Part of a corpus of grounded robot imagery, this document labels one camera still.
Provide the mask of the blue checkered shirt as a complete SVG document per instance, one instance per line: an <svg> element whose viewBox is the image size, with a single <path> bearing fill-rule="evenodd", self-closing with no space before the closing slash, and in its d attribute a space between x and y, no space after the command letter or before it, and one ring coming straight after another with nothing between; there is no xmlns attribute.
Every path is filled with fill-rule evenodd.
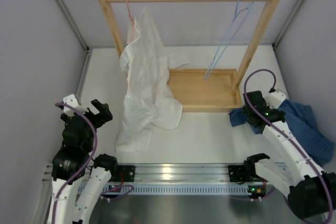
<svg viewBox="0 0 336 224"><path fill-rule="evenodd" d="M289 129L318 165L323 166L332 160L335 143L317 129L311 106L285 99L278 109L286 113Z"/></svg>

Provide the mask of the light blue wire hanger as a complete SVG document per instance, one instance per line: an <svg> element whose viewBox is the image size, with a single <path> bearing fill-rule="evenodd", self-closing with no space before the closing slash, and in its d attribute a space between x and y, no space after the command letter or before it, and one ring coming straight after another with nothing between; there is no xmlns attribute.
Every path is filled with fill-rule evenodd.
<svg viewBox="0 0 336 224"><path fill-rule="evenodd" d="M232 22L224 32L222 39L214 53L213 59L211 63L209 64L205 75L204 80L207 81L211 75L211 73L214 71L215 67L217 66L219 60L222 58L223 54L225 53L228 46L231 45L234 38L237 36L238 32L240 31L241 27L245 23L247 17L249 16L251 10L254 6L254 1L250 1L246 6L243 8L240 8L240 2L242 0L237 0L235 11L233 14Z"/></svg>

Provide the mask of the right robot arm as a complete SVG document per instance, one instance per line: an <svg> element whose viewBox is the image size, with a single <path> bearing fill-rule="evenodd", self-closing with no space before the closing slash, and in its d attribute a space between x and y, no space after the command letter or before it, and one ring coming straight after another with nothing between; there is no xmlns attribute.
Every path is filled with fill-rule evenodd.
<svg viewBox="0 0 336 224"><path fill-rule="evenodd" d="M330 223L335 211L335 173L327 173L297 141L286 113L278 109L285 99L274 89L266 98L261 91L244 94L247 122L259 129L287 167L281 169L269 156L259 154L248 158L251 163L245 166L244 174L250 180L261 177L270 182L299 219L328 213L326 222Z"/></svg>

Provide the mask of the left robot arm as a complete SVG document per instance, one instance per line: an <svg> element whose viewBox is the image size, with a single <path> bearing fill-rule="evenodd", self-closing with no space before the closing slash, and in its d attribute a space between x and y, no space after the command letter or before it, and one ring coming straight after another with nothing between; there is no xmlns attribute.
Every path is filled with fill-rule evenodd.
<svg viewBox="0 0 336 224"><path fill-rule="evenodd" d="M113 116L107 104L92 100L94 114L71 94L55 105L63 110L62 146L52 160L52 198L48 223L88 223L107 182L117 179L117 159L107 154L94 158L97 129Z"/></svg>

